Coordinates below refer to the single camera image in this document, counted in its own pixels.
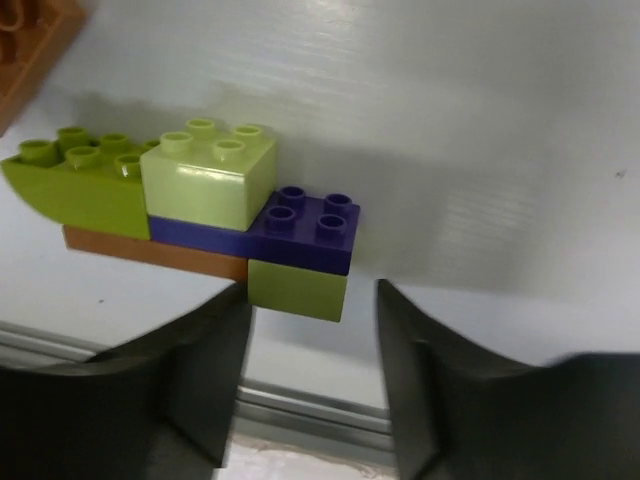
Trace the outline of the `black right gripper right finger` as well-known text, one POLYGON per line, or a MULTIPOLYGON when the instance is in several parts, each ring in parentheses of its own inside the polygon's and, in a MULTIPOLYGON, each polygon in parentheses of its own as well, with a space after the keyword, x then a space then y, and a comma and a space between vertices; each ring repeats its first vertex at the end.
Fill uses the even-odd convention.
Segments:
POLYGON ((639 357, 527 365, 377 283, 378 341, 403 479, 635 479, 639 357))

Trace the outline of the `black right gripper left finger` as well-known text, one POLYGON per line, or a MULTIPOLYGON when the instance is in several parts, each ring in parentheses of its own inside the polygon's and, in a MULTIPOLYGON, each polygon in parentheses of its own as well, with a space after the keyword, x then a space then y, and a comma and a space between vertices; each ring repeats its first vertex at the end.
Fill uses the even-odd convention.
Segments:
POLYGON ((79 363, 1 371, 5 479, 210 479, 223 467, 253 310, 236 283, 79 363))

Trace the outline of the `curved green lego brick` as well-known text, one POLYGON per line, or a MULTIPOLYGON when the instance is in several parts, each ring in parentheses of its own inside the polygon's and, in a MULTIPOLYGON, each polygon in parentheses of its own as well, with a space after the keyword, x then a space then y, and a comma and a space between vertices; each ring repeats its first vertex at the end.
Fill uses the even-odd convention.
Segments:
POLYGON ((71 126, 54 140, 21 142, 1 169, 25 203, 57 223, 148 240, 140 157, 158 144, 71 126))

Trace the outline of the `pale green lego brick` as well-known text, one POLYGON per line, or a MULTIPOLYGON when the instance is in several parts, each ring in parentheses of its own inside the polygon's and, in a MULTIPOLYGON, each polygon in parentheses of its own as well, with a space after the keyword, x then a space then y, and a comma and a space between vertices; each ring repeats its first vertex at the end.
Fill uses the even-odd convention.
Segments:
POLYGON ((347 281, 347 276, 248 261, 250 303, 274 311, 339 322, 347 281))
POLYGON ((225 132, 191 119, 141 155, 147 213, 244 232, 276 188, 276 157, 276 140, 259 126, 225 132))

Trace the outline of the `brown lego plate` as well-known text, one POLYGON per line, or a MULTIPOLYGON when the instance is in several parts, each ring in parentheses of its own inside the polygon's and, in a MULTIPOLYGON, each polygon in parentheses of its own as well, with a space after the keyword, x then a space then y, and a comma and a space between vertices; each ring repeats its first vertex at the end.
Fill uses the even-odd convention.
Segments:
POLYGON ((248 279, 246 258, 94 232, 68 225, 64 225, 62 231, 69 249, 237 282, 246 282, 248 279))
POLYGON ((1 131, 38 93, 87 19, 79 1, 1 3, 1 131))

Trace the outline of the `purple lego plate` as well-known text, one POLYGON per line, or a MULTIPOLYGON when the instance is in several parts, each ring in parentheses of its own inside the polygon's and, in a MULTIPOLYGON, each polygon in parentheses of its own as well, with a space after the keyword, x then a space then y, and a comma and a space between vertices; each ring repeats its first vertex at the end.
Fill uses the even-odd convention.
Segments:
POLYGON ((359 216, 360 206, 345 194, 318 198, 286 186, 245 232, 158 216, 149 226, 156 242, 346 276, 359 216))

